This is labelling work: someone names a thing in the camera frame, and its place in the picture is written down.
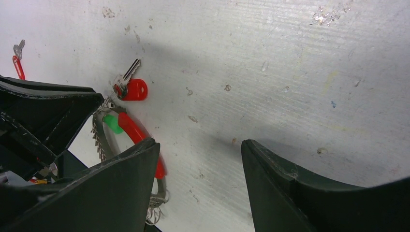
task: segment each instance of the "orange object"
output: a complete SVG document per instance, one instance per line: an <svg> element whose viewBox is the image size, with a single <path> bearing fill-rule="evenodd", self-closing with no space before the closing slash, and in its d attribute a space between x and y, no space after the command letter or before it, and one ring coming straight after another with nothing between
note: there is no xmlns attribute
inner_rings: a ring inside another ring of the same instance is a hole
<svg viewBox="0 0 410 232"><path fill-rule="evenodd" d="M146 138L145 133L137 126L137 124L126 113L118 114L118 125L127 133L131 140L137 144ZM158 158L155 178L162 179L166 175L163 160L161 156Z"/></svg>
<svg viewBox="0 0 410 232"><path fill-rule="evenodd" d="M13 64L17 71L18 78L20 78L20 80L25 80L26 76L24 75L23 67L21 67L20 60L17 56L13 56Z"/></svg>
<svg viewBox="0 0 410 232"><path fill-rule="evenodd" d="M123 101L142 101L148 95L148 87L145 81L141 79L132 79L127 84L127 94L121 100Z"/></svg>

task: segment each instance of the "worn white paint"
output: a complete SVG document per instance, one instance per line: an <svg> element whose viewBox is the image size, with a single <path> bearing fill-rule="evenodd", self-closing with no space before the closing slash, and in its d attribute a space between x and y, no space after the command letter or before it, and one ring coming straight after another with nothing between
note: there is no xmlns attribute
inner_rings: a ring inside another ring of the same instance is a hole
<svg viewBox="0 0 410 232"><path fill-rule="evenodd" d="M149 97L123 105L161 143L171 199L158 226L252 231L244 139L349 184L410 173L410 3L353 1L329 27L312 20L339 2L2 0L0 72L16 77L13 45L25 39L27 79L106 95L143 58ZM89 130L70 150L92 165Z"/></svg>

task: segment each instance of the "key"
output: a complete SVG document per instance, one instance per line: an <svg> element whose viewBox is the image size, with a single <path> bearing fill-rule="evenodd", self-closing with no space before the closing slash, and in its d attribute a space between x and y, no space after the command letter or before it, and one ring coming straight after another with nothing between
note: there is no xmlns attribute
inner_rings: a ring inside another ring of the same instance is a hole
<svg viewBox="0 0 410 232"><path fill-rule="evenodd" d="M137 70L137 68L140 65L141 65L141 60L137 58L123 76L117 76L115 78L113 89L119 99L123 99L125 95L127 95L128 93L127 84L131 80L131 77L134 74L135 70Z"/></svg>
<svg viewBox="0 0 410 232"><path fill-rule="evenodd" d="M26 41L21 40L19 45L14 44L13 46L14 54L18 57L19 60L23 58L23 55L21 53L23 52L24 45L26 45Z"/></svg>

